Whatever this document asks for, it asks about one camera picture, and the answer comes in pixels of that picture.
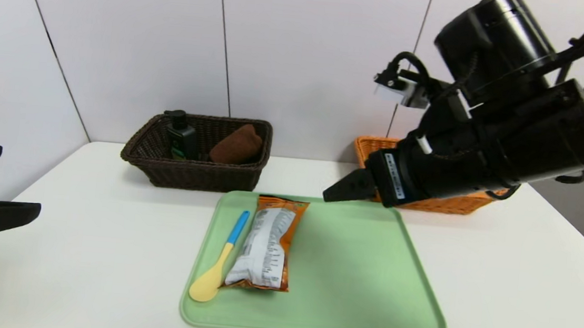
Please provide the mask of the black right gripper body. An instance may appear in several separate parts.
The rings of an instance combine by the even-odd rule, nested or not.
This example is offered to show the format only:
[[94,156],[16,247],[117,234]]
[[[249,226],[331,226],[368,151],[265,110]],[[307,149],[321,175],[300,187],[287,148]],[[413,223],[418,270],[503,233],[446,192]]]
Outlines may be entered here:
[[410,133],[364,161],[383,206],[467,214],[483,191],[487,140],[474,128]]

